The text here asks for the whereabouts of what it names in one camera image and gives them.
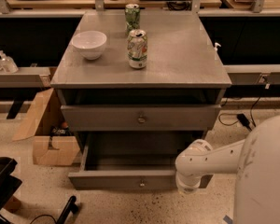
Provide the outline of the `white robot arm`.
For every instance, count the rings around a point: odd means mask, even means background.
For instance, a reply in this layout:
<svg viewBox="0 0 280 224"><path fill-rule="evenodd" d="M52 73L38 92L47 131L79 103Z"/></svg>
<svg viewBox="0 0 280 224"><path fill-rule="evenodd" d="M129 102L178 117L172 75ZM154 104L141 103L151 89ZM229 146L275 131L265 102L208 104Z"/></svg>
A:
<svg viewBox="0 0 280 224"><path fill-rule="evenodd" d="M206 175L235 173L232 224L280 224L280 115L224 147L194 141L177 156L175 168L184 193L196 190Z"/></svg>

